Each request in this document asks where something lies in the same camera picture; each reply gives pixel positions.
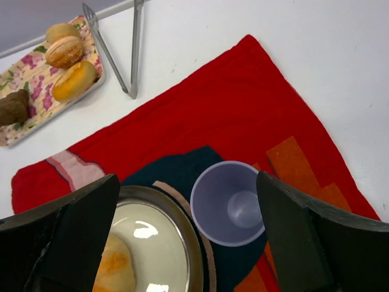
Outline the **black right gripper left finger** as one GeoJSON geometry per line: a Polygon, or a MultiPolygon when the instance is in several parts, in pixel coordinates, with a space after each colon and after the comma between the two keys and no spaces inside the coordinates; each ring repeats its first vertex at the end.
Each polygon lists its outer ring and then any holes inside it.
{"type": "Polygon", "coordinates": [[[116,175],[1,220],[1,291],[92,291],[119,198],[116,175]]]}

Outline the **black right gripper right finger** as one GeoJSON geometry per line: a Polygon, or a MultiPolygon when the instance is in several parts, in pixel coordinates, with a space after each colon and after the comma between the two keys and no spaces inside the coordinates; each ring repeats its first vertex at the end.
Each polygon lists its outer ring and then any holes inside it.
{"type": "Polygon", "coordinates": [[[281,291],[388,291],[388,223],[260,171],[256,189],[281,291]]]}

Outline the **large orange-glazed bread roll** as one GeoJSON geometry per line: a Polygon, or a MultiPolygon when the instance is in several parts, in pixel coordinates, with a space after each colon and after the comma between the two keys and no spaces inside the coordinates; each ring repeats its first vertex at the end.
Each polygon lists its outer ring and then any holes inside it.
{"type": "Polygon", "coordinates": [[[122,239],[110,233],[92,291],[135,291],[135,287],[131,252],[122,239]]]}

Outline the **silver metal tongs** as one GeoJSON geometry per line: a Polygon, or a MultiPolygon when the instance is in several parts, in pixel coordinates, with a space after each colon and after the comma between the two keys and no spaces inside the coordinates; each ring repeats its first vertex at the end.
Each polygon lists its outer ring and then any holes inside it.
{"type": "Polygon", "coordinates": [[[139,55],[140,55],[140,31],[141,31],[141,12],[143,9],[144,1],[134,1],[134,13],[133,13],[133,37],[132,37],[132,50],[131,50],[131,88],[128,89],[124,79],[122,78],[116,63],[106,46],[106,43],[99,31],[98,17],[96,13],[86,3],[82,3],[84,17],[88,21],[90,28],[100,43],[103,52],[105,53],[112,70],[117,77],[117,80],[122,88],[122,91],[128,94],[133,100],[138,95],[138,73],[139,73],[139,55]]]}

